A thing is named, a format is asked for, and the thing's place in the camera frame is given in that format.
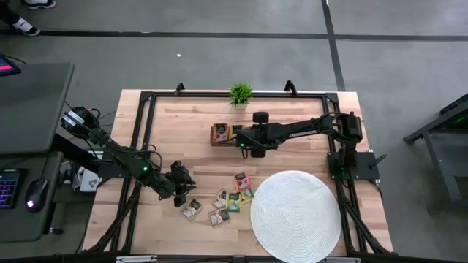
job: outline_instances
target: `white round placemat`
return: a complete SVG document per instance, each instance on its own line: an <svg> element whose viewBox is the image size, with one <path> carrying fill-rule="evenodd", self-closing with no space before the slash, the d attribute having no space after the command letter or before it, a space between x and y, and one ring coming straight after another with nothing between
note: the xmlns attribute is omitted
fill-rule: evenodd
<svg viewBox="0 0 468 263"><path fill-rule="evenodd" d="M302 171L264 180L255 192L250 219L262 247L288 263L324 259L341 234L334 195L320 179Z"/></svg>

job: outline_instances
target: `desk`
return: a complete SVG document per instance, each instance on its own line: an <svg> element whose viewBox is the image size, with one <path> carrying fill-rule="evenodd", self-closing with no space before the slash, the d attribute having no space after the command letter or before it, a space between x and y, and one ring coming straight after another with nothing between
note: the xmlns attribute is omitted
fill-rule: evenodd
<svg viewBox="0 0 468 263"><path fill-rule="evenodd" d="M25 156L2 156L0 167L11 161L25 158ZM24 168L25 175L14 209L0 210L0 243L35 241L44 233L52 205L53 193L59 178L60 163L63 154L59 152L45 153L14 163L7 168ZM48 182L47 201L44 208L37 213L26 211L24 198L29 184L36 179L45 178Z"/></svg>
<svg viewBox="0 0 468 263"><path fill-rule="evenodd" d="M0 78L0 154L47 153L62 114L74 66L19 65Z"/></svg>
<svg viewBox="0 0 468 263"><path fill-rule="evenodd" d="M130 145L136 119L139 90L123 90L118 104L112 138L121 145ZM342 112L354 111L361 115L358 95L341 92L339 104ZM232 176L239 172L251 175L253 189L268 176L287 169L299 169L315 175L336 194L330 179L326 154L328 140L325 135L314 135L288 140L278 150L267 152L264 159L242 159L237 148L211 147L209 130L213 123L244 123L252 125L252 113L267 111L270 122L291 123L322 115L322 103L314 99L253 98L246 111L235 110L228 98L158 98L150 143L157 146L163 156L163 172L175 160L190 171L197 189L187 199L196 198L205 205L194 222L189 222L173 207L173 200L158 201L150 188L141 191L133 236L132 254L185 254L185 255L254 255L268 253L258 243L250 222L250 204L242 213L231 213L229 224L213 229L207 213L214 210L211 200L217 191L234 189ZM144 129L140 130L139 147ZM364 138L358 151L369 148L363 126ZM116 216L122 179L111 179L101 186L96 195L83 249L98 241ZM372 234L388 250L392 250L385 214L378 191L367 181L356 181L356 191L361 217ZM358 247L355 227L350 223L353 244ZM122 227L124 235L126 224ZM346 254L341 235L334 256Z"/></svg>

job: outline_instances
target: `green plant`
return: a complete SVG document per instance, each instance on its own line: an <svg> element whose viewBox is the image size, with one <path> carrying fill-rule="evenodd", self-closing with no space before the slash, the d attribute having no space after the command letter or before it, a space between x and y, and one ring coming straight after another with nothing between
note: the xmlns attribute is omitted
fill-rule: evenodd
<svg viewBox="0 0 468 263"><path fill-rule="evenodd" d="M248 104L249 99L252 97L252 88L247 83L234 83L234 86L231 87L231 103L234 106L238 104Z"/></svg>

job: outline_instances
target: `small potted plant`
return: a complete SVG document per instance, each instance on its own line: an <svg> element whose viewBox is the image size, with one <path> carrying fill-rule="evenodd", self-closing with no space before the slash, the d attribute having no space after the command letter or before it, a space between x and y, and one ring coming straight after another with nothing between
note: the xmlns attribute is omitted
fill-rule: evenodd
<svg viewBox="0 0 468 263"><path fill-rule="evenodd" d="M249 103L249 99L252 97L252 88L246 83L234 83L231 87L231 105L234 105L236 109L245 109Z"/></svg>

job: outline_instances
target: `shoe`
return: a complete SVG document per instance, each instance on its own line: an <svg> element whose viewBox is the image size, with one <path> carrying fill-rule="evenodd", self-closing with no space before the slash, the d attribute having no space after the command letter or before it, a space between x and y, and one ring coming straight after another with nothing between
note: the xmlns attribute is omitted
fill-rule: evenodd
<svg viewBox="0 0 468 263"><path fill-rule="evenodd" d="M41 32L38 28L33 27L30 23L28 23L28 21L24 20L23 18L20 18L20 20L14 23L13 26L26 36L34 37Z"/></svg>
<svg viewBox="0 0 468 263"><path fill-rule="evenodd" d="M56 6L54 0L23 0L30 10L49 9Z"/></svg>

